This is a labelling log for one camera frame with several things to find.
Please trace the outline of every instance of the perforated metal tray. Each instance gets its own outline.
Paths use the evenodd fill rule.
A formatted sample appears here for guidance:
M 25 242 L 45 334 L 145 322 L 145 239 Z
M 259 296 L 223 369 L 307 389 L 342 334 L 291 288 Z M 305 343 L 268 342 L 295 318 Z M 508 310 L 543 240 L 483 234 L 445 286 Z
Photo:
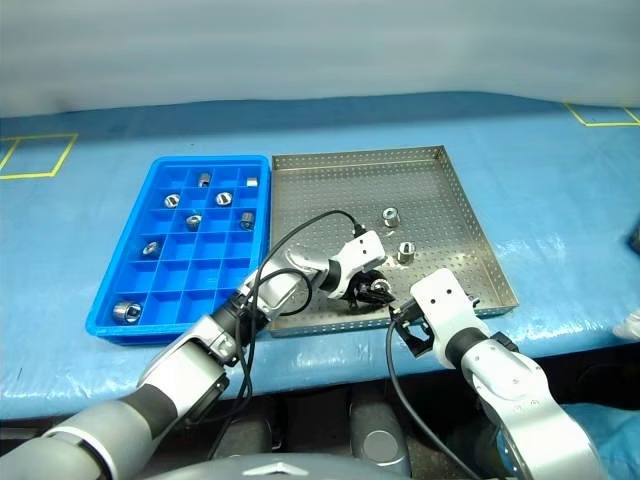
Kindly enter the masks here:
M 395 229 L 382 223 L 387 207 L 399 211 L 401 223 Z M 480 298 L 480 316 L 506 313 L 518 305 L 444 147 L 273 157 L 271 245 L 333 208 L 347 210 L 380 234 L 388 257 L 379 269 L 398 305 L 410 298 L 411 285 L 441 267 L 451 269 L 467 293 Z M 330 255 L 349 239 L 350 231 L 348 221 L 334 215 L 293 241 Z M 416 245 L 415 260 L 407 266 L 395 260 L 403 241 Z M 280 318 L 270 329 L 276 336 L 303 335 L 387 322 L 387 309 L 354 313 L 345 301 L 317 295 L 304 312 Z

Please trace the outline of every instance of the black cable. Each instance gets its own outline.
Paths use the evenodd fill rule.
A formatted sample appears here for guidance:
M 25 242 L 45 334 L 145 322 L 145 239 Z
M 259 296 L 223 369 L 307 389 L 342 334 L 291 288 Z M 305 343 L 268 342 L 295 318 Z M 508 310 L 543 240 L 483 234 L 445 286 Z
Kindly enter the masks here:
M 311 303 L 311 299 L 313 295 L 313 286 L 311 285 L 311 280 L 309 280 L 309 278 L 307 278 L 307 276 L 303 272 L 301 272 L 300 270 L 296 270 L 295 268 L 281 268 L 280 270 L 271 272 L 266 277 L 261 278 L 259 284 L 263 285 L 264 283 L 268 282 L 274 277 L 277 277 L 278 275 L 282 275 L 285 273 L 299 275 L 302 278 L 302 280 L 305 282 L 305 285 L 307 287 L 307 299 L 300 308 L 292 312 L 288 312 L 286 314 L 281 314 L 281 316 L 294 315 L 296 313 L 303 311 L 305 308 L 307 308 L 309 303 Z M 214 440 L 213 444 L 211 445 L 211 448 L 209 449 L 209 453 L 207 454 L 208 460 L 211 460 L 213 458 L 215 451 L 220 446 L 220 442 L 222 441 L 222 438 L 224 437 L 224 434 L 228 430 L 229 426 L 233 422 L 234 417 L 247 406 L 247 404 L 251 401 L 251 398 L 253 397 L 253 384 L 251 382 L 251 367 L 253 366 L 256 333 L 257 333 L 256 318 L 252 317 L 251 318 L 251 336 L 250 336 L 250 344 L 249 344 L 249 359 L 245 361 L 244 355 L 242 353 L 242 341 L 240 339 L 240 322 L 236 322 L 236 331 L 235 331 L 236 349 L 237 349 L 236 354 L 238 355 L 238 359 L 242 367 L 243 381 L 242 381 L 242 385 L 240 386 L 240 390 L 238 391 L 238 395 L 234 400 L 234 404 L 229 409 L 229 411 L 225 412 L 219 417 L 213 417 L 211 419 L 211 420 L 221 420 L 223 418 L 226 418 L 224 424 L 222 425 L 222 427 L 220 428 L 220 431 L 218 432 L 218 435 L 216 436 L 216 439 Z M 245 388 L 247 390 L 247 396 L 243 398 Z
M 289 240 L 291 240 L 291 238 L 294 235 L 296 235 L 301 230 L 307 228 L 308 226 L 316 223 L 317 221 L 322 220 L 325 217 L 328 217 L 329 215 L 344 215 L 345 217 L 347 217 L 349 219 L 349 221 L 351 221 L 351 223 L 353 224 L 354 235 L 364 232 L 364 227 L 359 225 L 358 222 L 356 221 L 356 219 L 350 213 L 345 212 L 344 210 L 329 210 L 327 212 L 321 213 L 320 215 L 317 215 L 317 216 L 313 217 L 312 219 L 307 220 L 306 222 L 298 225 L 296 228 L 294 228 L 289 233 L 287 233 L 284 237 L 282 237 L 280 239 L 280 241 L 278 241 L 278 243 L 276 243 L 273 246 L 273 248 L 271 248 L 271 250 L 267 253 L 267 256 L 264 258 L 264 260 L 262 261 L 262 263 L 258 267 L 258 270 L 256 271 L 256 275 L 255 275 L 254 280 L 253 280 L 253 287 L 251 288 L 251 291 L 247 295 L 247 302 L 248 302 L 249 298 L 251 298 L 251 300 L 252 300 L 251 301 L 251 305 L 250 305 L 250 315 L 249 315 L 250 318 L 251 318 L 251 321 L 252 321 L 251 339 L 250 339 L 250 345 L 249 345 L 249 360 L 247 362 L 244 361 L 244 355 L 242 353 L 242 346 L 241 346 L 242 342 L 241 342 L 240 337 L 239 337 L 239 331 L 240 331 L 239 323 L 240 322 L 236 322 L 236 348 L 238 348 L 238 359 L 240 360 L 240 364 L 242 366 L 242 373 L 243 373 L 242 385 L 240 386 L 240 390 L 238 391 L 238 396 L 236 397 L 236 399 L 234 401 L 234 404 L 231 407 L 231 409 L 228 412 L 225 412 L 222 416 L 218 417 L 218 419 L 226 417 L 226 420 L 225 420 L 225 423 L 222 425 L 222 427 L 220 429 L 220 432 L 218 433 L 213 445 L 209 449 L 209 453 L 207 454 L 207 459 L 208 460 L 211 460 L 213 458 L 213 455 L 215 454 L 216 449 L 218 448 L 218 446 L 220 445 L 220 442 L 222 441 L 222 437 L 224 436 L 225 432 L 229 428 L 229 425 L 231 425 L 231 422 L 233 422 L 233 418 L 235 417 L 235 415 L 237 413 L 239 413 L 244 407 L 246 407 L 246 405 L 249 403 L 249 401 L 251 400 L 251 397 L 253 395 L 253 385 L 251 383 L 251 367 L 253 366 L 253 354 L 254 354 L 254 350 L 255 350 L 255 341 L 256 341 L 256 333 L 257 333 L 256 329 L 255 329 L 255 321 L 258 318 L 258 301 L 257 301 L 257 299 L 258 299 L 258 293 L 259 293 L 260 286 L 264 282 L 272 279 L 273 277 L 275 277 L 275 276 L 277 276 L 277 275 L 279 275 L 281 273 L 293 273 L 293 272 L 295 272 L 296 274 L 301 275 L 301 277 L 303 278 L 303 280 L 305 281 L 305 283 L 307 285 L 307 289 L 308 289 L 307 300 L 305 301 L 305 303 L 304 303 L 304 305 L 302 307 L 300 307 L 300 308 L 298 308 L 298 309 L 296 309 L 296 310 L 294 310 L 292 312 L 286 312 L 285 314 L 282 314 L 281 316 L 288 316 L 288 315 L 294 315 L 296 313 L 300 313 L 302 310 L 307 308 L 309 303 L 311 303 L 311 298 L 312 298 L 312 295 L 313 295 L 313 287 L 311 285 L 310 280 L 306 277 L 306 275 L 302 274 L 302 272 L 299 272 L 298 270 L 295 270 L 295 269 L 283 268 L 283 269 L 280 269 L 280 270 L 277 270 L 275 272 L 272 272 L 272 273 L 268 274 L 264 279 L 262 279 L 261 278 L 262 270 L 263 270 L 264 266 L 267 264 L 267 262 L 269 260 L 271 260 L 273 255 L 280 248 L 282 248 L 283 245 L 285 245 Z M 248 393 L 247 393 L 247 397 L 243 398 L 245 389 L 247 389 Z
M 389 328 L 387 329 L 387 338 L 385 341 L 385 351 L 386 351 L 386 355 L 387 355 L 387 368 L 389 369 L 389 377 L 391 378 L 391 383 L 393 384 L 393 388 L 396 391 L 396 394 L 398 395 L 398 398 L 400 399 L 400 403 L 402 403 L 402 406 L 405 408 L 405 410 L 409 413 L 409 415 L 411 416 L 411 418 L 413 419 L 414 422 L 416 422 L 416 424 L 418 425 L 418 427 L 420 427 L 420 430 L 422 430 L 422 432 L 431 439 L 431 441 L 433 443 L 436 444 L 436 446 L 447 456 L 449 457 L 456 465 L 458 465 L 462 471 L 464 471 L 464 473 L 466 473 L 467 475 L 469 475 L 469 478 L 473 479 L 473 480 L 482 480 L 482 477 L 480 477 L 479 475 L 477 475 L 473 470 L 471 470 L 466 463 L 464 463 L 460 458 L 458 458 L 458 456 L 453 453 L 449 447 L 447 447 L 442 440 L 440 440 L 435 433 L 433 433 L 433 430 L 431 430 L 426 423 L 424 423 L 424 421 L 420 418 L 420 415 L 418 415 L 416 413 L 416 411 L 413 409 L 413 407 L 411 406 L 411 404 L 409 403 L 409 400 L 407 400 L 407 397 L 404 395 L 404 392 L 402 391 L 402 387 L 400 387 L 400 382 L 398 380 L 398 375 L 396 374 L 396 369 L 393 366 L 393 356 L 391 354 L 391 337 L 393 335 L 393 330 L 395 329 L 396 326 L 396 321 L 392 320 L 391 324 L 389 325 Z

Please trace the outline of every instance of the metal nut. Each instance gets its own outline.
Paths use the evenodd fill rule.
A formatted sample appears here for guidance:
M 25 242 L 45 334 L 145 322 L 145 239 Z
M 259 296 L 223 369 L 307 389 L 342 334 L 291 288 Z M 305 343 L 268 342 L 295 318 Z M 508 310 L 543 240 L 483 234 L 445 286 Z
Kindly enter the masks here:
M 185 219 L 185 223 L 187 224 L 187 229 L 195 232 L 196 230 L 198 230 L 198 227 L 200 226 L 200 222 L 202 222 L 202 215 L 190 215 Z
M 180 203 L 180 195 L 177 193 L 172 193 L 164 197 L 164 206 L 167 208 L 176 208 L 178 203 Z
M 243 212 L 240 217 L 240 228 L 244 230 L 253 230 L 256 223 L 256 216 L 253 212 Z
M 413 262 L 413 257 L 416 254 L 416 246 L 413 242 L 402 242 L 398 247 L 398 263 L 407 264 Z
M 216 195 L 216 203 L 221 207 L 231 205 L 232 200 L 233 195 L 231 195 L 229 192 L 220 192 L 218 195 Z
M 396 207 L 385 208 L 382 211 L 382 221 L 385 226 L 389 228 L 395 228 L 400 225 L 400 215 L 398 215 L 398 209 Z
M 198 177 L 198 186 L 199 187 L 208 187 L 211 183 L 211 174 L 207 172 L 203 172 Z
M 158 257 L 161 249 L 160 242 L 149 242 L 142 249 L 143 257 Z
M 140 320 L 142 306 L 135 302 L 118 302 L 113 307 L 113 318 L 125 325 L 133 325 Z

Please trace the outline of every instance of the yellow tape line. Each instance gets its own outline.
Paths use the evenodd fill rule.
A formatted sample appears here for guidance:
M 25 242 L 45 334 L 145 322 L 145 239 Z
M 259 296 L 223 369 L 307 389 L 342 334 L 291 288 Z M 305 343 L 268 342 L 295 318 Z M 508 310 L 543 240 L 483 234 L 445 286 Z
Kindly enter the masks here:
M 11 155 L 13 155 L 13 152 L 15 152 L 16 148 L 18 148 L 18 145 L 20 144 L 20 142 L 22 140 L 37 140 L 37 139 L 41 139 L 41 138 L 66 138 L 66 137 L 71 137 L 71 139 L 67 143 L 67 146 L 65 147 L 65 149 L 62 152 L 62 154 L 60 155 L 60 157 L 58 157 L 58 160 L 57 160 L 56 164 L 53 166 L 53 169 L 51 171 L 49 171 L 49 172 L 38 172 L 38 173 L 12 173 L 12 174 L 9 174 L 9 175 L 0 175 L 0 180 L 16 180 L 16 179 L 19 179 L 19 178 L 47 178 L 47 177 L 50 178 L 50 177 L 55 177 L 56 174 L 58 173 L 58 170 L 60 170 L 60 167 L 62 167 L 62 164 L 64 163 L 64 161 L 69 156 L 69 153 L 71 152 L 71 149 L 75 145 L 76 140 L 78 139 L 78 134 L 77 133 L 51 133 L 51 134 L 45 134 L 45 135 L 21 135 L 19 137 L 3 137 L 3 138 L 1 138 L 0 141 L 3 141 L 3 142 L 13 141 L 13 145 L 11 145 L 11 148 L 9 148 L 7 153 L 5 153 L 4 157 L 2 157 L 2 161 L 0 161 L 0 171 L 6 165 L 6 163 L 9 161 L 9 158 L 11 158 Z
M 563 104 L 567 109 L 571 112 L 571 114 L 576 117 L 582 125 L 585 127 L 640 127 L 640 119 L 636 117 L 631 110 L 624 107 L 623 110 L 635 120 L 635 122 L 587 122 L 582 118 L 582 116 L 576 112 L 571 105 L 568 103 Z
M 11 155 L 13 155 L 13 152 L 16 151 L 16 148 L 18 148 L 18 144 L 20 143 L 20 140 L 13 140 L 13 145 L 11 145 L 11 148 L 9 148 L 9 150 L 7 150 L 7 153 L 4 154 L 4 157 L 2 157 L 2 161 L 0 161 L 0 170 L 3 169 L 3 167 L 7 164 L 7 162 L 9 161 L 9 157 L 11 157 Z

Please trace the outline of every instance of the white wall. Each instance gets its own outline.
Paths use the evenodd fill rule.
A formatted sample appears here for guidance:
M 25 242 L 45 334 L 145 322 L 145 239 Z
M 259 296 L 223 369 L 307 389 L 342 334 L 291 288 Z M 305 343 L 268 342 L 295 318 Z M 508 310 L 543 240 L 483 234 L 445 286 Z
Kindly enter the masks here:
M 480 90 L 640 105 L 638 0 L 2 0 L 0 115 Z

